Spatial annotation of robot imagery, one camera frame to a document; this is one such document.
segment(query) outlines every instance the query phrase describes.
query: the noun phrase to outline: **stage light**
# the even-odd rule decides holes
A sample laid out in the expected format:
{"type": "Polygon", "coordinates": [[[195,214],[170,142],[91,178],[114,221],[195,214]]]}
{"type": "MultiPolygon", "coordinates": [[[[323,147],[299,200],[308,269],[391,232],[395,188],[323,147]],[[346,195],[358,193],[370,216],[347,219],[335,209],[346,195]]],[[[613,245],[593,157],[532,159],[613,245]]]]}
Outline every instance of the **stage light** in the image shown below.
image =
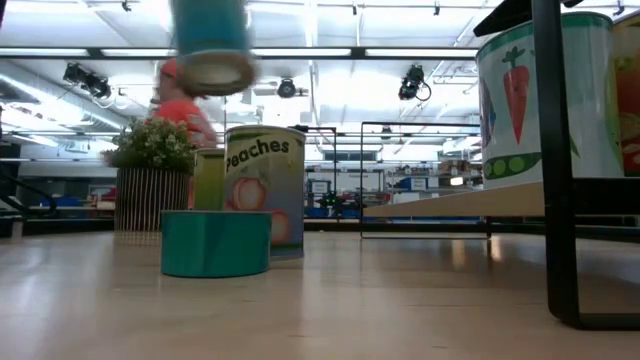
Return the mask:
{"type": "Polygon", "coordinates": [[[407,75],[402,79],[398,97],[400,100],[411,100],[415,98],[422,102],[431,98],[431,87],[424,80],[424,70],[422,70],[422,66],[411,65],[411,68],[407,71],[407,75]],[[422,99],[418,97],[418,92],[421,88],[429,90],[429,95],[422,99]]]}
{"type": "Polygon", "coordinates": [[[81,89],[88,91],[94,98],[106,99],[111,96],[109,80],[100,78],[96,74],[81,68],[79,64],[67,65],[62,79],[72,86],[80,86],[81,89]]]}
{"type": "Polygon", "coordinates": [[[290,99],[296,95],[296,87],[291,79],[282,79],[278,86],[278,96],[283,99],[290,99]]]}

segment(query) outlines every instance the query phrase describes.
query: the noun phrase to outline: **pea pod illustration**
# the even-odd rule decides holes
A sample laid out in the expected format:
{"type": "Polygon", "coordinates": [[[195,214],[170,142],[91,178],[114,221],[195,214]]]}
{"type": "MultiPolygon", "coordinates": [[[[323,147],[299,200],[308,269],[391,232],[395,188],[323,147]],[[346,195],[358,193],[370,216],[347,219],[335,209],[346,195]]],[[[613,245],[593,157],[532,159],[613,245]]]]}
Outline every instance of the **pea pod illustration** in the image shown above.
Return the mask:
{"type": "Polygon", "coordinates": [[[484,177],[487,180],[502,179],[529,171],[542,159],[539,152],[499,156],[485,161],[484,177]]]}

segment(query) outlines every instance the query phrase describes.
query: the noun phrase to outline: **green leaves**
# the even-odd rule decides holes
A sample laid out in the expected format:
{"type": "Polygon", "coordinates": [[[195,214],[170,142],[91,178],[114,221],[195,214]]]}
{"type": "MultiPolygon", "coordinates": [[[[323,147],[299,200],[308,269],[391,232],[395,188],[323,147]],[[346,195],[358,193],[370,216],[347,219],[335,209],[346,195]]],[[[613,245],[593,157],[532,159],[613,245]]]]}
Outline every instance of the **green leaves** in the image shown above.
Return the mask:
{"type": "Polygon", "coordinates": [[[186,124],[164,119],[133,121],[113,143],[118,149],[104,153],[112,167],[193,172],[195,156],[186,124]]]}

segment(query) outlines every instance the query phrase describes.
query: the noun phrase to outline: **fluorescent light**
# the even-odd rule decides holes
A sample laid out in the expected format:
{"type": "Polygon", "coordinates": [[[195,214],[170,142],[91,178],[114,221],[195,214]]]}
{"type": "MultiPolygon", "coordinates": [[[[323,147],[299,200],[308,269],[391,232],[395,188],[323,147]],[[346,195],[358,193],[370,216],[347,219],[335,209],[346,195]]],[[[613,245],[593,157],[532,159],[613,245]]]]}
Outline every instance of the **fluorescent light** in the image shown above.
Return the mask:
{"type": "Polygon", "coordinates": [[[40,135],[40,136],[67,136],[67,135],[75,135],[76,133],[73,131],[10,131],[9,133],[5,132],[7,135],[16,134],[21,136],[31,136],[31,135],[40,135]]]}
{"type": "Polygon", "coordinates": [[[9,1],[7,2],[6,11],[20,13],[69,14],[87,13],[91,10],[88,6],[81,6],[79,3],[9,1]]]}
{"type": "Polygon", "coordinates": [[[247,10],[282,15],[301,15],[305,11],[304,4],[301,3],[248,3],[247,10]]]}
{"type": "Polygon", "coordinates": [[[450,183],[451,186],[460,186],[464,184],[464,179],[461,177],[451,178],[450,183]]]}
{"type": "Polygon", "coordinates": [[[40,144],[40,145],[58,147],[58,143],[57,142],[55,142],[55,141],[53,141],[51,139],[44,138],[42,136],[37,136],[37,135],[32,135],[31,137],[20,136],[20,135],[12,135],[12,136],[14,138],[16,138],[16,139],[30,141],[30,142],[34,142],[34,143],[40,144]]]}
{"type": "Polygon", "coordinates": [[[474,59],[477,49],[469,48],[433,48],[433,49],[369,49],[366,56],[371,57],[424,57],[448,59],[474,59]]]}
{"type": "Polygon", "coordinates": [[[89,56],[86,49],[0,48],[0,56],[89,56]]]}
{"type": "Polygon", "coordinates": [[[474,85],[478,81],[476,76],[434,76],[434,84],[474,85]]]}
{"type": "Polygon", "coordinates": [[[350,56],[351,49],[314,49],[314,48],[300,48],[300,49],[253,49],[251,50],[255,56],[350,56]]]}
{"type": "Polygon", "coordinates": [[[104,56],[119,57],[174,57],[178,56],[175,49],[102,49],[104,56]]]}
{"type": "Polygon", "coordinates": [[[3,162],[27,162],[29,159],[15,159],[15,158],[0,158],[0,163],[3,162]]]}

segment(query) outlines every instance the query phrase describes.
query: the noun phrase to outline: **wooden floor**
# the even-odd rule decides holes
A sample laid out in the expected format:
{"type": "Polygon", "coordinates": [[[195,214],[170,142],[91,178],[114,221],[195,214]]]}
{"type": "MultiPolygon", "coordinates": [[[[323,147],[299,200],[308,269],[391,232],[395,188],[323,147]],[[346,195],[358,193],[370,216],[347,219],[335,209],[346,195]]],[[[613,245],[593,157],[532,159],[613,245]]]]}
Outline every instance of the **wooden floor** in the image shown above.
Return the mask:
{"type": "MultiPolygon", "coordinates": [[[[110,233],[0,245],[0,359],[640,358],[640,333],[548,314],[540,237],[306,237],[304,260],[219,280],[161,276],[157,246],[110,233]]],[[[640,311],[639,260],[581,242],[585,309],[640,311]]]]}

